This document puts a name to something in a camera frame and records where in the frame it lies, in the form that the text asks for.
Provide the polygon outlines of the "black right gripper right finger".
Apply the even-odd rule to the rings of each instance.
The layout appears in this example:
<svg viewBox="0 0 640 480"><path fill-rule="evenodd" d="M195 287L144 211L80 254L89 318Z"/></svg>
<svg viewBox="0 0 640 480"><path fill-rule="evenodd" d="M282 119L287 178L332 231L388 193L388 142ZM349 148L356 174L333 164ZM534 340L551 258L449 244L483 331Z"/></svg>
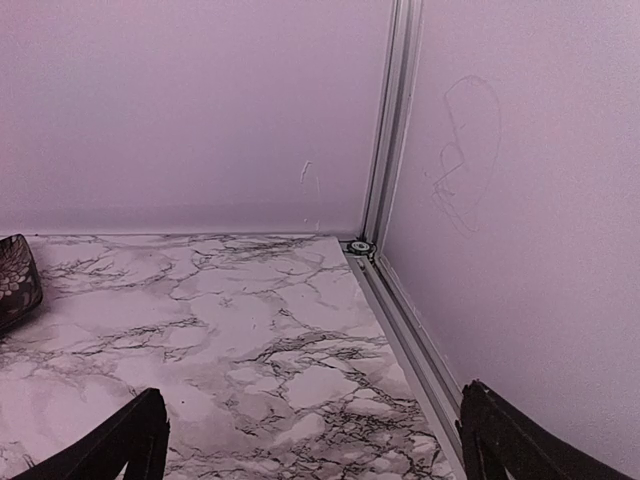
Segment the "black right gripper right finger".
<svg viewBox="0 0 640 480"><path fill-rule="evenodd" d="M456 428L468 479L625 479L552 435L484 383L462 390Z"/></svg>

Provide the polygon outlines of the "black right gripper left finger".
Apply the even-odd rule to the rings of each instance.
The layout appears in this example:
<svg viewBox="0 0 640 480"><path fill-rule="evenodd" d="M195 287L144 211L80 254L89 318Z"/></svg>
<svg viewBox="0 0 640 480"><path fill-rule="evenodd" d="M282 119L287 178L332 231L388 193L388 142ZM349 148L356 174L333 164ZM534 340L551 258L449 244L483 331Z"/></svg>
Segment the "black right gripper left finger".
<svg viewBox="0 0 640 480"><path fill-rule="evenodd" d="M18 474L18 480L164 477L170 422L161 392L147 388L86 436Z"/></svg>

